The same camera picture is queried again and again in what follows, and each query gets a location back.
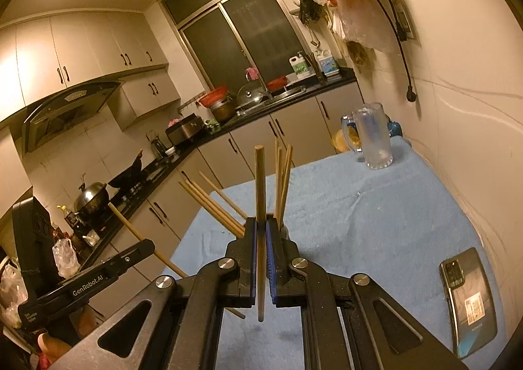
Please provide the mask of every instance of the blue towel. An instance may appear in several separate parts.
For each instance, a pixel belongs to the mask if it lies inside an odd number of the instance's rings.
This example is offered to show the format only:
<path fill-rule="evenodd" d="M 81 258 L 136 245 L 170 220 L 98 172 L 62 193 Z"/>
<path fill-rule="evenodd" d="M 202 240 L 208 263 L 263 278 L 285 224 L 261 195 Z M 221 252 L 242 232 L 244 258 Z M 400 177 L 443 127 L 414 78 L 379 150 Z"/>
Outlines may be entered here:
<path fill-rule="evenodd" d="M 370 170 L 354 153 L 293 169 L 284 216 L 289 236 L 300 255 L 330 273 L 370 275 L 449 349 L 450 320 L 438 267 L 475 247 L 494 296 L 498 335 L 464 363 L 471 370 L 486 370 L 506 344 L 503 307 L 490 263 L 471 223 L 432 170 L 402 138 L 391 142 L 394 161 L 386 169 Z M 274 190 L 271 176 L 268 211 L 274 208 Z M 225 193 L 248 215 L 255 214 L 254 182 Z M 212 196 L 230 209 L 216 193 Z M 223 257 L 231 240 L 202 209 L 172 260 L 195 274 Z M 165 274 L 172 272 L 166 268 Z M 245 320 L 224 313 L 216 369 L 303 369 L 299 309 L 276 309 L 268 289 L 265 301 L 263 323 L 257 320 L 256 307 L 242 310 Z"/>

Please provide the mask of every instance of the kitchen counter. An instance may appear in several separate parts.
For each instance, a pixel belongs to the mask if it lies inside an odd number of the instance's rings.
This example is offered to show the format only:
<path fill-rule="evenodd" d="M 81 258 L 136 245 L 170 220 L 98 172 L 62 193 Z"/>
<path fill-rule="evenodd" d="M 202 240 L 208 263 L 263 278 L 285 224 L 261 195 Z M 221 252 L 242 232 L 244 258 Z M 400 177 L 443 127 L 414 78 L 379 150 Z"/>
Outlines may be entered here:
<path fill-rule="evenodd" d="M 264 117 L 272 112 L 284 109 L 302 100 L 313 97 L 319 93 L 329 90 L 334 90 L 338 87 L 347 85 L 351 82 L 356 82 L 356 75 L 351 68 L 341 68 L 338 75 L 329 77 L 328 79 L 316 80 L 316 82 L 309 81 L 303 92 L 294 94 L 288 98 L 276 101 L 268 101 L 266 105 L 260 105 L 256 112 L 252 112 L 242 117 L 234 117 L 229 122 L 224 124 L 218 131 L 210 134 L 202 132 L 197 136 L 189 146 L 179 151 L 179 156 L 175 160 L 153 161 L 147 165 L 142 172 L 148 176 L 148 180 L 143 183 L 143 186 L 132 198 L 124 201 L 122 195 L 116 193 L 111 202 L 120 209 L 122 215 L 130 219 L 131 216 L 138 210 L 138 208 L 146 201 L 147 197 L 161 185 L 161 183 L 199 146 L 208 143 L 226 133 L 236 130 L 245 124 L 253 122 L 258 118 Z M 123 227 L 123 224 L 113 215 L 110 209 L 107 209 L 100 216 L 100 242 L 92 248 L 90 255 L 83 262 L 80 270 L 83 270 L 95 264 L 100 257 L 103 250 L 109 245 L 109 242 L 116 236 L 116 233 Z"/>

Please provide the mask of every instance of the phone case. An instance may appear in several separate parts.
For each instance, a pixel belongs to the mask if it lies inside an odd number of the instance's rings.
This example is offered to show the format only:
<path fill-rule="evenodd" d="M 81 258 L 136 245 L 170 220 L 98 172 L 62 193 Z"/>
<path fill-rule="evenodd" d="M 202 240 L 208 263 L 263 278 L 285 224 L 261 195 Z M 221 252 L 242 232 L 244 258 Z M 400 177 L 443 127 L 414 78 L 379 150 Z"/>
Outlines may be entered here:
<path fill-rule="evenodd" d="M 449 304 L 454 353 L 462 359 L 496 337 L 494 301 L 475 248 L 443 261 L 439 271 Z"/>

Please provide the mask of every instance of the white cabinet door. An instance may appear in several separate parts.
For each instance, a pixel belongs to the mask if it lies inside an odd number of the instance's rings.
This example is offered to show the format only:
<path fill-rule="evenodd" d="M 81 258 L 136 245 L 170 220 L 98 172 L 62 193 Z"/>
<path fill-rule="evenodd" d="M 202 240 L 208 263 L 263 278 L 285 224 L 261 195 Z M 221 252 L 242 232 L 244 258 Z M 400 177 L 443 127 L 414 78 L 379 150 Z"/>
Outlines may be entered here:
<path fill-rule="evenodd" d="M 147 73 L 149 81 L 156 92 L 156 97 L 162 105 L 174 102 L 180 98 L 167 69 L 158 69 Z"/>
<path fill-rule="evenodd" d="M 281 139 L 276 131 L 275 123 L 270 116 L 262 117 L 231 132 L 231 136 L 238 145 L 239 151 L 247 161 L 254 174 L 254 147 L 265 146 L 265 174 L 276 172 L 274 138 Z"/>
<path fill-rule="evenodd" d="M 147 56 L 148 65 L 167 64 L 167 58 L 163 54 L 145 16 L 142 13 L 129 13 L 128 17 L 134 34 L 142 46 L 143 53 Z"/>
<path fill-rule="evenodd" d="M 308 164 L 336 154 L 316 98 L 303 100 L 271 116 L 279 134 L 288 145 L 292 145 L 294 165 Z"/>
<path fill-rule="evenodd" d="M 130 222 L 143 237 L 154 242 L 156 250 L 162 252 L 168 258 L 173 255 L 180 243 L 180 239 L 163 222 L 148 201 L 145 201 L 133 214 Z M 113 237 L 111 244 L 118 252 L 122 252 L 137 242 L 138 239 L 129 230 L 122 227 L 116 236 Z M 164 267 L 164 263 L 156 258 L 156 255 L 151 255 L 134 266 L 150 281 L 158 277 L 163 272 Z"/>
<path fill-rule="evenodd" d="M 26 105 L 66 88 L 54 49 L 49 18 L 16 26 L 16 54 Z"/>
<path fill-rule="evenodd" d="M 25 107 L 16 62 L 16 27 L 0 31 L 0 121 Z"/>
<path fill-rule="evenodd" d="M 181 180 L 181 175 L 177 171 L 172 172 L 147 198 L 156 213 L 180 239 L 184 237 L 200 210 L 198 202 L 180 186 Z"/>
<path fill-rule="evenodd" d="M 129 68 L 142 68 L 151 63 L 147 55 L 143 52 L 142 46 L 134 35 L 131 21 L 124 12 L 108 12 L 107 20 L 111 27 L 116 42 L 120 46 L 121 52 L 127 59 Z"/>
<path fill-rule="evenodd" d="M 158 95 L 150 86 L 146 74 L 125 77 L 121 87 L 137 117 L 146 114 L 161 105 Z"/>
<path fill-rule="evenodd" d="M 129 65 L 112 34 L 105 13 L 82 13 L 87 38 L 104 75 L 126 71 Z"/>
<path fill-rule="evenodd" d="M 106 246 L 100 257 L 101 261 L 111 258 L 116 253 L 116 249 L 111 245 Z M 113 284 L 93 296 L 89 305 L 107 320 L 148 284 L 149 280 L 134 268 L 129 268 Z"/>
<path fill-rule="evenodd" d="M 52 16 L 51 28 L 58 62 L 68 87 L 103 75 L 91 50 L 81 13 Z"/>
<path fill-rule="evenodd" d="M 238 145 L 229 134 L 198 148 L 223 188 L 254 179 Z"/>
<path fill-rule="evenodd" d="M 318 94 L 316 99 L 325 117 L 331 137 L 342 128 L 340 122 L 342 116 L 350 115 L 352 111 L 359 109 L 363 105 L 362 95 L 357 82 Z"/>

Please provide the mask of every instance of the kettle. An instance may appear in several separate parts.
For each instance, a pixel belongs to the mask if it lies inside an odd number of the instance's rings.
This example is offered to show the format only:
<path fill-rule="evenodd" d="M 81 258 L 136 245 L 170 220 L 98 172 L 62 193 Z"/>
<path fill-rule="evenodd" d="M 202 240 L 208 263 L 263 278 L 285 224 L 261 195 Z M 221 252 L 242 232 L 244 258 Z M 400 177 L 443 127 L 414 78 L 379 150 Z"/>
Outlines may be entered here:
<path fill-rule="evenodd" d="M 151 130 L 145 136 L 151 143 L 151 151 L 153 152 L 154 158 L 156 160 L 166 158 L 167 147 L 161 142 L 158 133 L 156 133 L 154 130 Z"/>

